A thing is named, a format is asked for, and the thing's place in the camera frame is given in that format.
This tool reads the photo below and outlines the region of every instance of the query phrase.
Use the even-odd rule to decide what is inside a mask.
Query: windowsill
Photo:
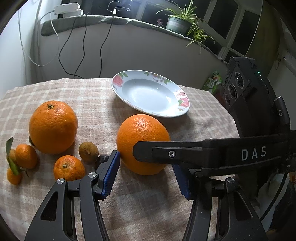
[[[67,30],[72,29],[73,26],[73,21],[76,19],[77,17],[67,17],[67,18],[58,18],[58,19],[53,19],[52,23],[54,25],[54,28],[56,30],[57,33],[61,33]],[[88,15],[87,16],[87,20],[86,20],[86,25],[90,26],[90,25],[95,25],[95,24],[99,24],[99,23],[111,23],[115,24],[115,25],[126,25],[126,24],[132,24],[134,26],[140,27],[140,28],[148,28],[148,29],[152,29],[155,31],[159,31],[171,36],[175,36],[177,38],[180,39],[185,39],[188,40],[188,42],[190,42],[192,39],[185,37],[181,34],[175,33],[171,30],[168,30],[166,28],[163,27],[159,27],[153,24],[149,24],[149,23],[145,23],[139,20],[135,20],[135,19],[130,19],[130,18],[121,18],[121,17],[114,17],[114,19],[112,19],[111,16],[102,16],[102,15]],[[84,27],[85,26],[85,15],[79,17],[79,19],[76,20],[75,24],[74,24],[74,28],[80,28],[80,27]],[[43,23],[42,29],[41,29],[41,35],[42,36],[50,36],[55,34],[52,26],[51,26],[51,22],[50,21],[46,21]],[[203,44],[200,44],[202,48],[206,49],[207,51],[209,51],[211,54],[213,54],[216,58],[218,58],[219,60],[221,60],[222,62],[224,62],[226,64],[225,61],[223,61],[223,59],[221,59],[220,57],[218,57],[217,55],[215,55],[208,47],[206,47]]]

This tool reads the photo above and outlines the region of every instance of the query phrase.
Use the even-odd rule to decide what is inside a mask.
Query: white lettering
[[[255,156],[256,158],[258,158],[256,148],[254,148],[253,155],[252,155],[252,158],[251,158],[251,159],[253,159],[254,156]]]
[[[262,156],[262,157],[264,157],[264,156],[266,155],[266,151],[263,150],[263,148],[266,148],[266,146],[263,146],[263,147],[261,148],[261,152],[262,152],[261,156]]]
[[[242,150],[242,161],[245,161],[248,158],[248,150],[247,149],[243,149]]]

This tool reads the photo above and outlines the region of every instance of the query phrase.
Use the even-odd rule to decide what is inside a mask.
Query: white plate
[[[169,79],[142,70],[128,70],[112,78],[112,89],[126,104],[149,115],[177,117],[190,107],[185,92]]]

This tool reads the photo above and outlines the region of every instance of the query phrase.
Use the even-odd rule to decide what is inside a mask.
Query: plaid tablecloth
[[[116,149],[116,134],[121,123],[139,113],[123,103],[112,91],[111,79],[60,79],[17,87],[0,101],[0,213],[10,229],[24,240],[38,207],[55,182],[53,165],[63,155],[78,158],[84,141],[95,143],[100,153]],[[195,141],[206,138],[238,137],[232,117],[206,91],[183,87],[190,99],[186,115],[158,118],[172,141]],[[78,118],[75,144],[60,155],[37,151],[40,164],[25,175],[19,186],[6,179],[8,163],[5,143],[14,137],[13,148],[29,144],[29,119],[43,102],[59,100],[69,104]],[[84,164],[87,172],[93,167]],[[192,201],[180,193],[171,166],[154,176],[140,176],[120,165],[111,194],[100,207],[111,240],[182,240]],[[75,200],[78,240],[84,240],[80,222],[79,200]],[[211,224],[209,239],[213,238]]]

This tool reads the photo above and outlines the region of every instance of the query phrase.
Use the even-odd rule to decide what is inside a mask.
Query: plate rim
[[[180,88],[180,89],[186,94],[186,96],[187,96],[187,98],[188,98],[188,102],[189,102],[188,109],[187,109],[186,111],[182,111],[183,113],[181,112],[180,115],[170,115],[170,116],[168,116],[168,115],[160,115],[160,114],[156,114],[156,113],[151,113],[151,112],[145,111],[145,110],[143,110],[143,109],[141,109],[141,108],[139,108],[139,107],[137,107],[137,106],[132,105],[130,102],[126,101],[125,99],[123,99],[121,96],[118,95],[118,93],[116,92],[116,90],[114,89],[114,86],[113,86],[113,84],[112,84],[113,79],[114,79],[115,76],[119,75],[120,73],[123,73],[123,72],[129,72],[129,71],[141,71],[141,72],[149,72],[149,73],[151,73],[151,74],[156,74],[156,73],[153,73],[153,72],[151,72],[151,71],[138,70],[138,69],[130,69],[130,70],[125,70],[125,71],[118,72],[117,74],[115,74],[115,75],[112,77],[112,79],[111,79],[111,88],[112,88],[113,92],[117,95],[117,97],[118,97],[119,99],[121,99],[121,100],[122,100],[124,103],[126,103],[128,106],[130,106],[130,107],[132,107],[132,108],[134,108],[134,109],[136,109],[136,110],[138,110],[138,111],[141,111],[141,112],[143,112],[143,113],[145,113],[145,114],[148,114],[148,115],[151,115],[151,116],[163,117],[163,118],[179,117],[179,116],[182,116],[182,115],[186,114],[186,113],[188,112],[188,110],[190,109],[190,100],[189,100],[188,95],[185,93],[185,91],[184,91],[179,85],[177,85],[175,82],[171,81],[170,79],[168,79],[168,78],[166,78],[166,77],[164,77],[164,76],[162,76],[162,75],[160,75],[160,74],[156,74],[156,75],[159,75],[159,76],[161,76],[161,77],[163,77],[163,78],[168,79],[169,81],[171,81],[172,83],[174,83],[175,85],[177,85],[177,86],[178,86],[178,87],[179,87],[179,88]]]

